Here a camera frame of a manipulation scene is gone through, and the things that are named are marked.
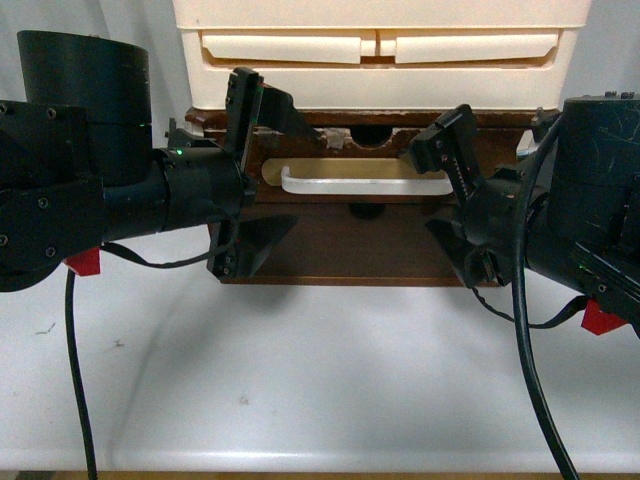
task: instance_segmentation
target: white plastic drawer unit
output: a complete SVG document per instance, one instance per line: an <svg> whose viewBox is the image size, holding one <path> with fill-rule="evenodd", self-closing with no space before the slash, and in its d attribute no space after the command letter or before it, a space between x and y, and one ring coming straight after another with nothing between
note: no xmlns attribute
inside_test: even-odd
<svg viewBox="0 0 640 480"><path fill-rule="evenodd" d="M174 0L193 106L236 66L302 109L558 106L590 0Z"/></svg>

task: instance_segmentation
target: black cable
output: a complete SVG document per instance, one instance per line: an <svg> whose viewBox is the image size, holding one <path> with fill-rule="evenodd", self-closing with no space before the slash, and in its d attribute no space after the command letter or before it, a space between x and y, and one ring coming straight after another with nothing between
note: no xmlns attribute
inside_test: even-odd
<svg viewBox="0 0 640 480"><path fill-rule="evenodd" d="M208 252L202 253L196 257L188 258L186 260L179 260L177 262L167 262L167 263L152 263L152 262L148 262L147 260L142 258L140 255L138 255L136 252L125 247L124 245L120 245L119 243L113 243L113 242L105 242L100 247L100 250L110 253L111 255L115 255L116 257L120 257L129 262L133 262L137 265L142 265L143 267L159 268L159 269L186 267L187 265L193 265L194 263L199 263L204 260L209 260L210 258L216 257L221 253L226 252L227 250L229 250L235 245L236 239L238 236L238 220L232 217L231 215L227 215L227 220L232 223L232 231L233 231L233 234L231 235L231 239L227 243L219 247L216 247L212 250L209 250Z"/></svg>
<svg viewBox="0 0 640 480"><path fill-rule="evenodd" d="M76 345L76 333L73 318L73 287L75 285L75 279L76 274L69 269L67 272L67 288L64 296L67 349L69 350L71 378L73 379L73 390L76 394L78 415L80 416L80 427L82 428L84 453L87 458L87 476L89 477L89 480L97 480L98 470L96 467L96 453L93 446L93 436L91 434L91 422L89 420L87 400L85 399L84 387L82 386L82 375L80 373L80 362L78 360L78 348Z"/></svg>
<svg viewBox="0 0 640 480"><path fill-rule="evenodd" d="M487 303L487 300L482 295L480 295L480 292L476 287L472 287L471 290L473 291L473 294L476 296L476 298L484 308L489 310L494 315L504 318L505 320L509 320L512 323L515 323L515 319L511 315L501 312L500 310L496 310L491 305L489 305L489 303ZM588 296L578 295L577 297L574 297L573 299L569 300L569 302L562 308L562 310L560 310L556 314L556 316L553 317L551 320L547 320L544 323L530 323L529 328L534 328L538 330L548 330L550 328L555 328L558 325L562 325L564 322L566 322L571 317L573 317L576 313L581 312L582 310L587 308L588 301L589 301Z"/></svg>
<svg viewBox="0 0 640 480"><path fill-rule="evenodd" d="M525 172L516 208L514 212L514 244L513 244L513 282L511 291L513 296L513 316L516 325L516 339L518 342L518 353L520 355L520 364L522 373L527 384L529 397L533 409L538 418L538 423L542 429L542 433L547 441L549 450L553 455L558 469L565 480L576 480L580 477L576 471L569 454L562 443L558 430L551 417L551 412L544 398L542 386L538 379L536 366L533 359L533 349L531 347L531 338L529 335L529 320L527 315L527 300L525 294L524 280L524 264L526 250L526 230L527 230L527 214L529 203L536 184L536 179L540 173L540 168L544 163L547 155L553 148L558 138L558 129L562 116L560 116L549 132L544 137L538 149L534 153L533 160Z"/></svg>

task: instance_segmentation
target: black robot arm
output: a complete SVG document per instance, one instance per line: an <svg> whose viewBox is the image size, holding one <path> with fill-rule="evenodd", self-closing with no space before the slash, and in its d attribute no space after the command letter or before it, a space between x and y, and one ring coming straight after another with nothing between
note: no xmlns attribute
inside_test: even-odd
<svg viewBox="0 0 640 480"><path fill-rule="evenodd" d="M536 187L527 217L526 266L597 301L640 328L640 100L569 99L557 126L551 188ZM478 170L468 105L439 117L406 156L418 172L444 170L457 206L428 228L462 283L511 282L514 211L533 154Z"/></svg>
<svg viewBox="0 0 640 480"><path fill-rule="evenodd" d="M174 129L169 148L152 149L146 51L53 32L18 42L28 102L0 100L0 291L105 242L202 224L217 226L209 270L251 276L295 224L239 221L256 195L244 173L254 125L315 135L258 73L230 76L224 147Z"/></svg>

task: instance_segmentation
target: white curved handle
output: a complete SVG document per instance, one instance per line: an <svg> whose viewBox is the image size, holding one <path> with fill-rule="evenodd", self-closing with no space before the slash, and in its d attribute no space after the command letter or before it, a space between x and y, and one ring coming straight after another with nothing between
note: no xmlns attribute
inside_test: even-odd
<svg viewBox="0 0 640 480"><path fill-rule="evenodd" d="M302 195L447 195L449 179L295 178L289 167L280 172L282 189Z"/></svg>

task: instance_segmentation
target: white tabletop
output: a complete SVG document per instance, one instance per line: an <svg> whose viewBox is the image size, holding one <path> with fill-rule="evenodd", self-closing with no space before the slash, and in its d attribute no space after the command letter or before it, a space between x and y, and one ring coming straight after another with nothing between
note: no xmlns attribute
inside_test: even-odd
<svg viewBox="0 0 640 480"><path fill-rule="evenodd" d="M127 244L178 259L206 230ZM84 468L64 277L0 295L0 469ZM574 295L529 286L532 321ZM100 469L555 470L512 325L462 288L224 286L103 254L76 323ZM640 472L640 343L579 323L532 332L558 428L579 470Z"/></svg>

